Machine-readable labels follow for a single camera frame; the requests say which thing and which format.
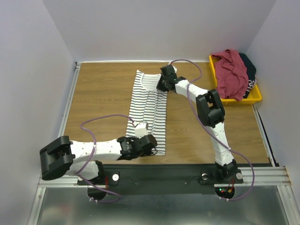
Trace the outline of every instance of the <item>striped shirt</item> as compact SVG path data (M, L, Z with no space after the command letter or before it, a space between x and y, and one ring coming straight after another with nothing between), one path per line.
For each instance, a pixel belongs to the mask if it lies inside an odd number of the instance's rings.
M161 74L149 75L137 70L129 116L136 123L148 123L148 134L152 134L157 141L156 155L164 156L167 93L156 89L160 76ZM126 136L135 136L135 128L129 121Z

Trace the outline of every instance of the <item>folded clothing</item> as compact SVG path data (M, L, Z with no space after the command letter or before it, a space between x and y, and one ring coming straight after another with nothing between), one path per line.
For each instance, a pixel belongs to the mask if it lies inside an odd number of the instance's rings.
M220 60L215 64L217 91L221 98L243 99L248 87L247 68L236 50L212 54Z
M248 87L246 93L244 94L243 98L247 98L250 91L254 88L256 84L256 68L250 59L244 54L239 53L240 58L243 60L245 67L247 68L247 76L248 76Z
M137 70L132 90L129 116L136 122L148 123L148 134L157 141L157 156L165 155L165 124L167 92L157 90L161 74L149 75ZM135 136L135 128L128 121L126 136Z

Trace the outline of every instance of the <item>wooden tabletop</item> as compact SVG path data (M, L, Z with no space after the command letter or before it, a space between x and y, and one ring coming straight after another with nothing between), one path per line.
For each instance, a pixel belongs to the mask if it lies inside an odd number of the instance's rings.
M160 73L166 63L83 63L80 68L65 135L71 140L91 142L92 137L80 129L80 124L98 116L121 113L128 115L136 70L146 74ZM199 63L203 70L195 85L214 88L208 63ZM189 63L176 63L177 75L188 80L199 76L198 69ZM91 129L97 141L109 141L125 135L127 120L110 117L93 121ZM225 132L229 146L253 163L268 163L252 106L225 106ZM167 97L166 155L140 157L131 161L103 161L117 164L188 164L214 163L215 153L210 136L197 122L188 100L169 92ZM246 161L234 155L238 163Z

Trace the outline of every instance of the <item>white wall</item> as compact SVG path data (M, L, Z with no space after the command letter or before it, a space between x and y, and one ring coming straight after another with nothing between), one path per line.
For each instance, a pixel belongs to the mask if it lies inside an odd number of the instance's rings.
M2 0L0 21L0 224L23 225L74 61L42 0Z
M86 60L208 60L245 52L275 0L43 0L71 55Z
M278 0L248 56L257 68L257 104L275 158L285 165L300 205L300 2Z

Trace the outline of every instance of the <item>yellow plastic basket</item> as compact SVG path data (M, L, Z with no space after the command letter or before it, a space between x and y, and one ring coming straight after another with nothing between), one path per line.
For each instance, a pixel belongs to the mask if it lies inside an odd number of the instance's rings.
M217 87L217 79L216 79L216 71L215 71L215 63L218 62L218 59L212 57L210 55L210 69L213 76L213 82L215 84L215 87ZM241 101L237 101L235 99L222 99L221 101L224 105L233 105L233 104L253 104L255 102L259 102L262 99L262 95L258 89L257 84L254 86L254 88L250 91L248 98L244 98Z

